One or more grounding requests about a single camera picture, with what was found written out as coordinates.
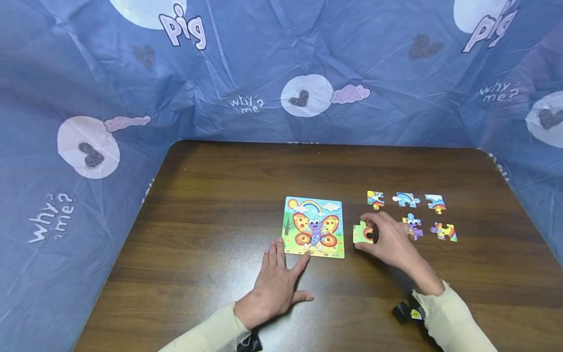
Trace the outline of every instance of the hand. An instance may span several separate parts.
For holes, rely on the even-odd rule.
[[[408,224],[395,221],[384,211],[363,214],[361,219],[368,226],[377,226],[379,241],[375,244],[356,243],[357,249],[407,273],[423,295],[440,296],[444,292],[442,281],[410,242]]]
[[[309,291],[295,291],[295,282],[301,275],[309,259],[310,252],[299,259],[295,267],[285,266],[284,243],[280,237],[270,244],[270,249],[262,258],[262,269],[258,274],[254,289],[235,303],[235,315],[252,330],[273,317],[282,315],[298,302],[312,301]]]

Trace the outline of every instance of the blue fabric backdrop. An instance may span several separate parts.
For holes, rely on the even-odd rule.
[[[563,1],[6,0],[0,341],[71,350],[181,139],[463,146],[563,259]]]

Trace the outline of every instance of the sun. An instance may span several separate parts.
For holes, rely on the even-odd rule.
[[[287,202],[287,206],[289,207],[289,209],[293,209],[293,208],[297,207],[298,205],[299,205],[299,202],[296,201],[295,199],[290,199]]]

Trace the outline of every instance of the sleeve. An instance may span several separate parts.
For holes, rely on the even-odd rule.
[[[235,352],[250,331],[235,316],[234,307],[234,302],[224,306],[160,352]]]
[[[424,296],[413,291],[425,311],[428,334],[444,352],[496,352],[465,302],[450,285],[442,282],[445,291],[440,296]]]

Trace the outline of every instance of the jigsaw puzzle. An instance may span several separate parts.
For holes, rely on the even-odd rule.
[[[416,208],[417,203],[421,202],[420,199],[414,197],[414,194],[403,192],[397,192],[397,196],[393,197],[393,200],[398,202],[400,207],[406,207],[408,204],[411,208]]]
[[[287,197],[281,237],[285,252],[344,259],[342,203],[337,200]]]
[[[354,243],[367,242],[373,243],[373,228],[369,227],[365,221],[360,220],[360,225],[354,225]]]
[[[446,204],[444,203],[444,198],[438,194],[425,194],[425,197],[430,202],[428,203],[429,209],[434,209],[436,214],[442,214],[442,210],[446,210]]]
[[[452,224],[442,224],[441,222],[435,222],[435,227],[430,228],[431,232],[438,235],[439,239],[449,239],[452,242],[457,242],[457,233],[455,232],[455,227]]]
[[[418,237],[424,236],[424,232],[417,228],[417,226],[422,226],[422,221],[416,219],[414,214],[408,213],[406,217],[403,217],[403,222],[409,225],[409,235],[413,240],[418,240]]]
[[[385,200],[383,200],[383,192],[368,191],[368,204],[373,205],[374,210],[379,210],[379,208],[385,206]]]

